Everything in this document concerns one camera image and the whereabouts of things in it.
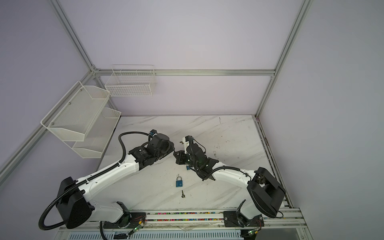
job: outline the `white table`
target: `white table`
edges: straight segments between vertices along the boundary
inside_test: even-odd
[[[100,168],[121,158],[119,134],[152,129],[169,136],[176,151],[184,149],[181,139],[191,135],[207,149],[208,157],[242,169],[264,167],[271,172],[251,115],[121,117]],[[127,152],[148,140],[140,134],[125,135],[122,139]],[[183,187],[176,188],[178,174]],[[186,165],[177,165],[172,154],[121,179],[95,197],[102,202],[121,201],[130,210],[233,209],[244,199],[252,201],[247,189],[223,181],[202,181]]]

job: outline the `blue padlock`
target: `blue padlock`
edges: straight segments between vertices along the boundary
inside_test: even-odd
[[[176,187],[182,187],[183,186],[183,181],[181,180],[181,177],[178,176],[176,178]]]

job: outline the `white wire basket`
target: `white wire basket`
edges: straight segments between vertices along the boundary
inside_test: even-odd
[[[75,142],[72,147],[68,146],[82,158],[101,158],[119,121],[120,115],[121,112],[119,111],[103,108],[85,140]]]
[[[153,95],[156,76],[153,65],[111,65],[112,75],[105,89],[112,97]]]
[[[62,141],[84,141],[110,96],[110,92],[102,88],[83,86],[80,82],[75,85],[79,84],[77,92],[53,120],[45,121],[48,113],[41,121],[44,127]]]

